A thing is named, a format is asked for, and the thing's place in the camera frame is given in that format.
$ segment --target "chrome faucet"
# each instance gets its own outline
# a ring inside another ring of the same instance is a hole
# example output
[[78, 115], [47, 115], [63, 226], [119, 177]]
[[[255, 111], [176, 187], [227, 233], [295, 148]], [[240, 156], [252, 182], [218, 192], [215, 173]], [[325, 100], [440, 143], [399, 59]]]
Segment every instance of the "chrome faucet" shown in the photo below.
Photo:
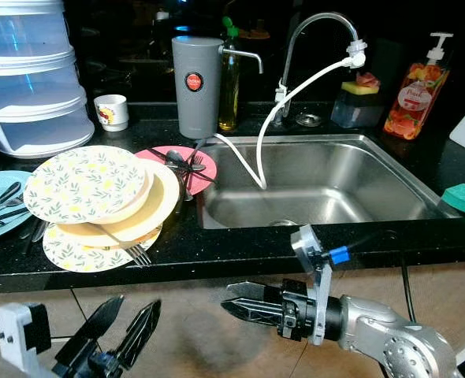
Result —
[[[334, 12], [324, 12], [324, 13], [317, 13], [317, 14], [314, 14], [313, 16], [308, 17], [306, 20], [304, 20], [297, 26], [296, 30], [294, 30], [294, 32], [292, 33], [290, 42], [288, 43], [287, 57], [285, 58], [285, 68], [283, 70], [283, 76], [281, 77], [280, 82], [278, 83], [278, 88], [275, 90], [275, 98], [274, 98], [275, 102], [281, 101], [288, 93], [287, 92], [288, 70], [290, 68], [290, 61], [292, 60], [292, 52], [294, 50], [294, 44], [296, 43], [297, 37], [299, 36], [301, 31], [306, 26], [308, 26], [309, 24], [313, 23], [316, 20], [321, 20], [325, 18], [330, 18], [332, 20], [340, 21], [350, 31], [350, 34], [352, 35], [352, 41], [359, 43], [360, 48], [362, 48], [362, 50], [366, 47], [366, 44], [363, 43], [362, 40], [359, 39], [359, 36], [357, 35], [357, 31], [355, 30], [352, 23], [346, 17], [342, 16], [341, 14], [334, 13]], [[278, 110], [276, 115], [274, 116], [272, 123], [275, 125], [280, 125], [282, 123], [283, 118], [287, 117], [289, 107], [290, 107], [290, 102], [288, 102], [287, 104], [285, 104], [283, 108]]]

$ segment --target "soap dispenser bottle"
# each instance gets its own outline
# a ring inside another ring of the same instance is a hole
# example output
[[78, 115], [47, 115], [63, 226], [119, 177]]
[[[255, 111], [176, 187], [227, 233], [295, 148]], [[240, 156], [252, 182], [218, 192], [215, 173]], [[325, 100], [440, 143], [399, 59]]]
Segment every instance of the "soap dispenser bottle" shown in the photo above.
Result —
[[[229, 17], [224, 17], [222, 23], [227, 28], [228, 37], [224, 42], [224, 48], [238, 50], [240, 48], [238, 43], [240, 29], [233, 26], [233, 21]], [[235, 54], [223, 53], [218, 127], [225, 132], [236, 129], [239, 89], [240, 57]]]
[[422, 130], [427, 116], [449, 71], [441, 65], [445, 52], [442, 49], [448, 33], [431, 33], [439, 37], [438, 44], [427, 53], [427, 60], [415, 62], [409, 68], [396, 101], [390, 109], [383, 131], [399, 138], [412, 140]]

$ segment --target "black countertop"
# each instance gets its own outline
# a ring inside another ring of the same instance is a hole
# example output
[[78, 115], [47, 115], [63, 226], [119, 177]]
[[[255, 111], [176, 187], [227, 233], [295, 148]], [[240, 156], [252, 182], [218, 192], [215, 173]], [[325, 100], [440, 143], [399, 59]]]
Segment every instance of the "black countertop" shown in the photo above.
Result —
[[[329, 104], [300, 105], [315, 113], [328, 113]], [[257, 135], [268, 105], [253, 104], [234, 135]], [[89, 144], [119, 146], [138, 152], [146, 146], [192, 146], [192, 141], [178, 132], [174, 104], [133, 104], [132, 122], [122, 132], [96, 128]], [[403, 141], [380, 130], [344, 130], [332, 123], [320, 128], [270, 129], [267, 135], [306, 135], [363, 133], [410, 170], [436, 194], [445, 188], [465, 183], [465, 149], [448, 139], [448, 131], [427, 123], [415, 141]], [[0, 170], [31, 172], [46, 159], [17, 160], [0, 154]], [[61, 270], [47, 260], [41, 243], [23, 254], [24, 241], [18, 228], [0, 237], [0, 292], [37, 291], [69, 287], [137, 284], [143, 282], [190, 280], [217, 276], [302, 271], [292, 248], [290, 235], [298, 227], [237, 228], [205, 230], [198, 225], [195, 202], [187, 202], [177, 220], [168, 219], [156, 243], [150, 249], [154, 264], [135, 265], [99, 273], [74, 273]], [[404, 255], [409, 265], [465, 261], [465, 215], [439, 220], [406, 220], [361, 224], [324, 224], [314, 229], [325, 248], [335, 248], [377, 231], [390, 229], [398, 239], [380, 238], [363, 245], [354, 258], [338, 269], [398, 266]]]

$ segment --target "yellow sponge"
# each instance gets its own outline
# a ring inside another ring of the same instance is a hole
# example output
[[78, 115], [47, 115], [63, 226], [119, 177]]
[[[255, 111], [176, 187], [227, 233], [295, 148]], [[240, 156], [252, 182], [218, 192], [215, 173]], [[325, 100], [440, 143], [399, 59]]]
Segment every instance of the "yellow sponge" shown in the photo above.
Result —
[[379, 87], [361, 87], [355, 81], [345, 81], [341, 84], [341, 89], [350, 92], [354, 95], [374, 95]]

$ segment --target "orange soap bottle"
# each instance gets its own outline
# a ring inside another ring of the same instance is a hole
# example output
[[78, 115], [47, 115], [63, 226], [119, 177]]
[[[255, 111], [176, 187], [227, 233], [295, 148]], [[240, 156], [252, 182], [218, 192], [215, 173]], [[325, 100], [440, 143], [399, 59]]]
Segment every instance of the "orange soap bottle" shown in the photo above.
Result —
[[429, 50], [425, 63], [416, 62], [411, 65], [383, 127], [384, 132], [406, 140], [416, 138], [422, 130], [449, 74], [438, 61], [445, 55], [443, 42], [446, 38], [453, 37], [453, 34], [430, 35], [439, 37], [437, 46]]

